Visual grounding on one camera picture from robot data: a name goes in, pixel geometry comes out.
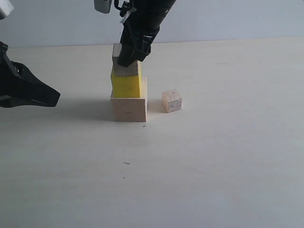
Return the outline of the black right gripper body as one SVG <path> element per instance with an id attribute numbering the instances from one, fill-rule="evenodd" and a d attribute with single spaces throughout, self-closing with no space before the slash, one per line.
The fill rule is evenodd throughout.
<path id="1" fill-rule="evenodd" d="M 160 25 L 176 0 L 128 0 L 120 6 L 123 33 L 120 43 L 127 48 L 149 48 Z"/>

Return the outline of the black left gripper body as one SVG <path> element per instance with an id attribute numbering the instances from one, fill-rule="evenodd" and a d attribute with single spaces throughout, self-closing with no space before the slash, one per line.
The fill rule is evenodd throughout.
<path id="1" fill-rule="evenodd" d="M 7 56 L 8 45 L 0 43 L 0 106 L 13 108 L 31 105 L 26 86 L 31 78 L 30 70 L 22 63 Z"/>

